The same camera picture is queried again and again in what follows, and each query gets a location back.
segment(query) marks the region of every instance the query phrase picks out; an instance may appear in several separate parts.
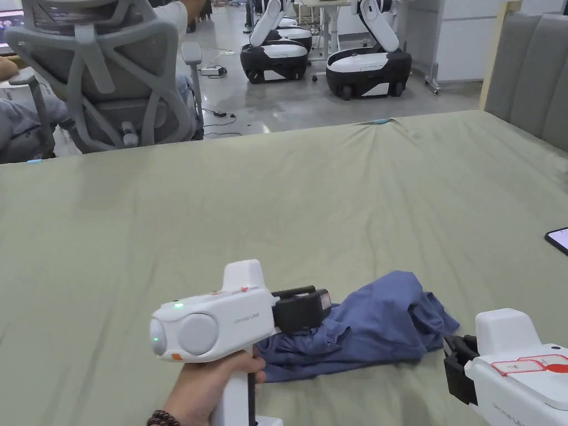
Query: round gray button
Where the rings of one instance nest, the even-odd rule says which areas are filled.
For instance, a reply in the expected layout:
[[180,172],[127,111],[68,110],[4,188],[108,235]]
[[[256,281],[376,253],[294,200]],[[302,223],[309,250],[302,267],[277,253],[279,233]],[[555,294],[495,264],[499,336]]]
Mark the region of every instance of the round gray button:
[[208,352],[215,342],[219,329],[217,322],[205,314],[188,315],[178,331],[179,345],[192,355]]
[[152,321],[150,321],[150,343],[152,344],[152,350],[158,356],[166,352],[168,347],[164,326],[156,318],[152,318]]

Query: chair armrest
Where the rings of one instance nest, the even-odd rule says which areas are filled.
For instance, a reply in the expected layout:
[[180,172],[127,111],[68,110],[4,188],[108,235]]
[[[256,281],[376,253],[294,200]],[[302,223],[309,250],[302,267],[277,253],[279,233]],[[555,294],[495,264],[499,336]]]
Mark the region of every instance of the chair armrest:
[[201,63],[201,48],[194,41],[186,41],[181,45],[181,56],[186,65]]
[[29,85],[35,80],[34,69],[30,66],[21,69],[18,74],[8,80],[11,86]]

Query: white desk leg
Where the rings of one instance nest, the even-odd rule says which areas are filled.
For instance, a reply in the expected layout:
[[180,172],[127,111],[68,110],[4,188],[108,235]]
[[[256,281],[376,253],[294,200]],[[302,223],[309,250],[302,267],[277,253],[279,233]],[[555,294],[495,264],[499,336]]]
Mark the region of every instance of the white desk leg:
[[[323,54],[322,58],[312,59],[312,62],[323,61],[327,67],[327,59],[329,58],[329,14],[325,10],[324,6],[320,6],[320,19],[323,19]],[[312,75],[312,81],[317,81],[318,76],[324,76],[325,71],[314,73]]]
[[321,8],[323,14],[323,57],[327,62],[329,57],[329,15],[325,7]]
[[337,6],[328,7],[327,13],[331,18],[331,53],[335,53],[339,50],[337,40],[337,17],[339,16],[339,8]]

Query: phone screen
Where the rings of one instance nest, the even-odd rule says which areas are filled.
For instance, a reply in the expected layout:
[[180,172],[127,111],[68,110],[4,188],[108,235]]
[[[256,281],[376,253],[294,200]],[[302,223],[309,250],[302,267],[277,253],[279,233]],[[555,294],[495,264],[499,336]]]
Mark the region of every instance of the phone screen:
[[553,231],[548,234],[548,238],[568,250],[568,228]]

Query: sticker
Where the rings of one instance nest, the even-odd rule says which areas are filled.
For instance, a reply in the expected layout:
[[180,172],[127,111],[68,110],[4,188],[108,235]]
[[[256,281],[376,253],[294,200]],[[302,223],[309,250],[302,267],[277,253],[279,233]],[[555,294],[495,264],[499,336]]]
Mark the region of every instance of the sticker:
[[532,373],[534,371],[546,370],[544,365],[534,360],[499,361],[494,362],[491,366],[504,376],[507,374]]
[[331,308],[331,296],[329,293],[321,296],[321,309],[326,310],[327,308]]
[[532,357],[522,357],[519,360],[533,360],[541,363],[545,367],[552,364],[568,365],[568,358],[559,354],[549,354],[549,355],[535,355]]

